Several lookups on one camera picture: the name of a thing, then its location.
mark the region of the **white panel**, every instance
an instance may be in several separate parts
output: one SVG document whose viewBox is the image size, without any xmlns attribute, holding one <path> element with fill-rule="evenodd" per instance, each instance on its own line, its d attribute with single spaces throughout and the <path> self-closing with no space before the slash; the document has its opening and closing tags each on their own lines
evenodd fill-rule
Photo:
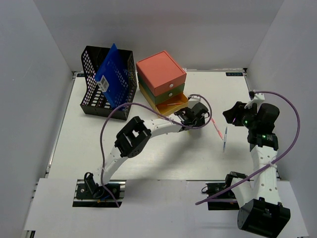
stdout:
<svg viewBox="0 0 317 238">
<path fill-rule="evenodd" d="M 21 236 L 35 183 L 45 175 L 71 78 L 33 1 L 1 1 L 1 237 Z"/>
<path fill-rule="evenodd" d="M 283 0 L 35 0 L 72 70 L 86 45 L 167 50 L 191 69 L 248 67 Z"/>
<path fill-rule="evenodd" d="M 86 92 L 84 78 L 76 78 L 61 134 L 53 159 L 50 178 L 83 179 L 102 162 L 99 135 L 105 118 L 85 115 L 80 108 Z M 188 72 L 185 95 L 198 93 L 212 106 L 212 117 L 224 134 L 228 126 L 226 150 L 212 123 L 200 131 L 183 131 L 152 138 L 135 158 L 128 159 L 112 179 L 225 179 L 230 171 L 250 174 L 253 162 L 247 142 L 248 130 L 228 125 L 222 112 L 236 101 L 249 101 L 244 77 L 227 77 L 224 72 Z M 134 102 L 149 105 L 137 90 Z M 128 120 L 157 116 L 132 106 Z M 125 121 L 111 120 L 104 131 L 106 155 L 112 149 L 117 133 Z"/>
<path fill-rule="evenodd" d="M 292 184 L 312 237 L 317 237 L 316 12 L 315 0 L 285 0 L 248 70 L 251 88 L 281 93 L 299 111 L 298 142 L 278 165 L 281 176 Z M 295 136 L 296 118 L 278 97 L 265 98 L 280 108 L 275 131 L 283 152 Z"/>
<path fill-rule="evenodd" d="M 26 223 L 35 238 L 174 237 L 257 238 L 237 227 L 238 211 L 208 211 L 202 181 L 129 180 L 118 208 L 72 207 L 75 180 L 41 179 Z M 282 202 L 291 220 L 279 238 L 307 236 L 289 182 L 279 182 Z"/>
</svg>

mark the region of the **wall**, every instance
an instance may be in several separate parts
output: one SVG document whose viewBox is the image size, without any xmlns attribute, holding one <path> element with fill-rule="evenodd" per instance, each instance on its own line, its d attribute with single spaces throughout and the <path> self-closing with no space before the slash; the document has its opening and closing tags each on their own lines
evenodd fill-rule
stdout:
<svg viewBox="0 0 317 238">
<path fill-rule="evenodd" d="M 71 71 L 31 0 L 0 3 L 0 236 L 19 238 Z"/>
<path fill-rule="evenodd" d="M 317 237 L 316 12 L 315 0 L 285 0 L 248 69 L 251 88 L 279 92 L 299 111 L 299 140 L 278 166 L 291 181 L 310 237 Z M 266 98 L 281 110 L 276 133 L 284 151 L 295 135 L 295 115 L 279 98 Z"/>
<path fill-rule="evenodd" d="M 71 70 L 86 45 L 168 50 L 191 69 L 248 67 L 283 0 L 35 0 Z"/>
</svg>

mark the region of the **black label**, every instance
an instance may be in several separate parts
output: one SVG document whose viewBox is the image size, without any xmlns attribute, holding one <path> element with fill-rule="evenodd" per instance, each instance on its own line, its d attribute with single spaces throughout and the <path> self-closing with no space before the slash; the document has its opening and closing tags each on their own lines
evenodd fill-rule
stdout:
<svg viewBox="0 0 317 238">
<path fill-rule="evenodd" d="M 227 76 L 243 76 L 243 73 L 234 72 L 234 73 L 226 73 Z"/>
</svg>

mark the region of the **green drawer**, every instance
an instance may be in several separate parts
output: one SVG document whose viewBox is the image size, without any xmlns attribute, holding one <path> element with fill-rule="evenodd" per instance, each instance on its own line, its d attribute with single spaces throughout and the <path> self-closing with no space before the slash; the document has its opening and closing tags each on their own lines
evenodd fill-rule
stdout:
<svg viewBox="0 0 317 238">
<path fill-rule="evenodd" d="M 158 96 L 154 96 L 153 93 L 150 91 L 150 89 L 148 88 L 147 84 L 143 81 L 143 79 L 140 77 L 140 75 L 138 74 L 138 79 L 139 79 L 139 83 L 141 84 L 141 86 L 144 88 L 144 90 L 147 92 L 147 95 L 151 98 L 152 102 L 154 102 L 155 105 L 160 104 L 174 96 L 176 96 L 177 94 L 180 94 L 184 91 L 184 87 L 185 87 L 185 83 L 172 88 L 171 90 L 162 93 Z"/>
</svg>

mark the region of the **black crate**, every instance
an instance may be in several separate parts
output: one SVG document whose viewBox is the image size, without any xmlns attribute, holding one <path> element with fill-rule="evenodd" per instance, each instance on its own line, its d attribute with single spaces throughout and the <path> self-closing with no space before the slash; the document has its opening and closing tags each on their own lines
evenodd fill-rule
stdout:
<svg viewBox="0 0 317 238">
<path fill-rule="evenodd" d="M 105 60 L 109 50 L 110 48 L 86 46 L 81 55 L 81 63 L 84 69 L 87 90 L 80 106 L 85 114 L 108 117 L 113 110 L 95 81 L 95 75 L 99 66 Z M 133 53 L 132 51 L 126 50 L 119 50 L 119 53 L 129 75 L 129 94 L 127 102 L 130 103 L 133 101 L 137 89 Z M 116 111 L 112 118 L 127 120 L 130 108 L 131 106 L 127 106 L 122 109 L 122 111 Z"/>
</svg>

